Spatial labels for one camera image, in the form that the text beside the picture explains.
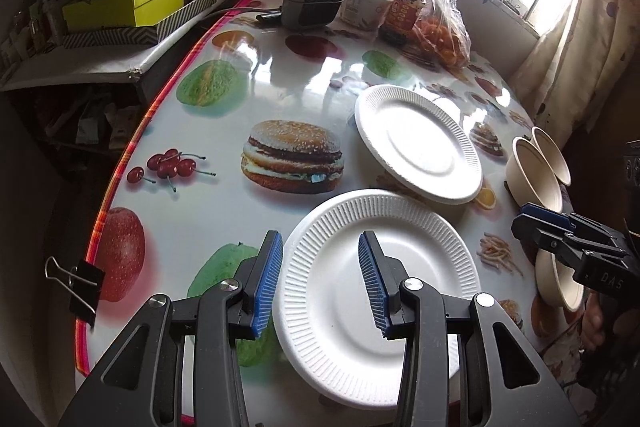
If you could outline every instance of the white container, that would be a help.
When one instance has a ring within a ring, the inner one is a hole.
[[[338,15],[340,19],[360,30],[373,32],[385,19],[392,0],[343,0]]]
[[[536,256],[536,286],[543,301],[553,308],[575,312],[582,304],[584,286],[574,281],[574,271],[556,261],[556,256],[538,250]]]
[[[515,137],[512,147],[513,154],[507,162],[505,177],[516,203],[519,206],[535,203],[561,212],[560,185],[542,153],[522,137]]]
[[[571,172],[556,142],[540,127],[531,129],[531,143],[542,152],[551,170],[564,185],[571,185]]]

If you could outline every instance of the hand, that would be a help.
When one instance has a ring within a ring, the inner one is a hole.
[[[604,331],[602,331],[602,309],[600,308],[599,295],[591,292],[587,299],[587,306],[582,316],[582,333],[580,338],[585,349],[594,351],[604,343]]]

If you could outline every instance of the foam plate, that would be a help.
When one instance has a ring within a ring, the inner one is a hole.
[[[278,339],[289,362],[316,390],[345,405],[391,409],[398,403],[404,340],[376,328],[358,264],[358,238],[373,230],[386,255],[441,293],[471,298],[478,273],[464,242],[418,201],[367,189],[315,208],[284,246],[273,302]],[[460,368],[449,341],[449,375]]]
[[[478,195],[478,152],[433,102],[403,87],[373,86],[358,97],[355,117],[369,151],[403,185],[439,203]]]

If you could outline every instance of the binder clip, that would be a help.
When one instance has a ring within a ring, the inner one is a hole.
[[[66,283],[49,274],[49,263],[53,263],[59,271],[68,276]],[[58,264],[55,257],[49,257],[44,264],[44,277],[57,282],[71,293],[69,311],[93,328],[104,272],[84,260],[80,260],[78,266],[72,268],[72,271],[68,271]]]

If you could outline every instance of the jar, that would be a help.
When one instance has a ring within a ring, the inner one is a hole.
[[[427,0],[393,0],[379,35],[391,44],[404,46]]]
[[[31,39],[33,40],[33,48],[36,53],[42,53],[47,45],[47,39],[42,31],[37,3],[29,7],[29,15],[31,16],[29,20],[29,31],[31,33]]]

